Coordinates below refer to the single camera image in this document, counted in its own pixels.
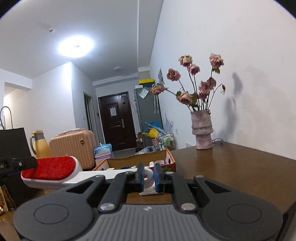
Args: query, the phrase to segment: wooden table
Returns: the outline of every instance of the wooden table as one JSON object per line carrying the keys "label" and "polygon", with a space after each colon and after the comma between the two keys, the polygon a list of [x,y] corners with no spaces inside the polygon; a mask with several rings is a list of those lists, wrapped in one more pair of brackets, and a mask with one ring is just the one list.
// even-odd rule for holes
{"label": "wooden table", "polygon": [[[201,174],[276,205],[285,223],[276,240],[283,240],[296,211],[295,160],[226,142],[208,150],[175,150],[172,155],[185,178]],[[130,194],[128,202],[169,203],[171,198]]]}

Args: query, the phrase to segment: suitcase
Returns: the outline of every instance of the suitcase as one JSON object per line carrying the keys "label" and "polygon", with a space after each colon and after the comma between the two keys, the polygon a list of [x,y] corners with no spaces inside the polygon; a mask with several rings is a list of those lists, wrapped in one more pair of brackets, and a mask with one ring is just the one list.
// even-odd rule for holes
{"label": "suitcase", "polygon": [[66,131],[49,141],[52,156],[74,156],[83,169],[94,167],[94,147],[94,133],[86,129]]}

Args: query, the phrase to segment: orange box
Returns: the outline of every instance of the orange box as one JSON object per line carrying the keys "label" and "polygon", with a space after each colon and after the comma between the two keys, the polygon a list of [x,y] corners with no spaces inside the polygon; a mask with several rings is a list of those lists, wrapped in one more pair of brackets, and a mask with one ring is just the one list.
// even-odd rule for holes
{"label": "orange box", "polygon": [[123,167],[138,166],[139,163],[143,163],[145,166],[149,166],[149,163],[151,161],[158,161],[158,160],[164,160],[165,163],[168,163],[168,164],[161,165],[164,171],[176,172],[176,162],[169,150],[155,151],[155,152],[149,152],[149,153],[132,155],[132,156],[121,157],[121,158],[105,159],[101,163],[99,163],[94,168],[93,171],[100,171],[102,169],[105,170],[104,167],[108,165],[110,168],[115,168],[115,169],[121,169]]}

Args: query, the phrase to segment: refrigerator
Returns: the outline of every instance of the refrigerator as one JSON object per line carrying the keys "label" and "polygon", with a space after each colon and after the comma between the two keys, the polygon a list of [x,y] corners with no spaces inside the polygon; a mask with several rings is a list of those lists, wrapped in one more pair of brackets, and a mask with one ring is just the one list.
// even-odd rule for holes
{"label": "refrigerator", "polygon": [[[144,99],[139,96],[139,94],[143,91],[142,88],[134,90],[141,133],[143,133],[143,131],[147,127],[149,127],[147,124],[145,124],[145,122],[150,122],[150,121],[158,122],[161,128],[163,129],[163,122],[161,119],[159,104],[158,104],[159,113],[157,112],[157,109],[156,109],[156,114],[154,114],[154,95],[150,91],[150,88],[146,88],[146,90],[148,90],[149,92]],[[152,141],[150,137],[142,135],[142,138],[143,138],[144,147],[152,146]]]}

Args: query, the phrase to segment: pink textured vase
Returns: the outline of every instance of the pink textured vase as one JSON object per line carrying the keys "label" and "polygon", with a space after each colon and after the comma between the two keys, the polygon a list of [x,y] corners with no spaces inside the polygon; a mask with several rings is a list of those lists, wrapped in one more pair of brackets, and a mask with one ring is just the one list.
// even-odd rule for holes
{"label": "pink textured vase", "polygon": [[213,127],[209,110],[191,112],[192,134],[196,137],[196,149],[205,150],[213,147],[211,133]]}

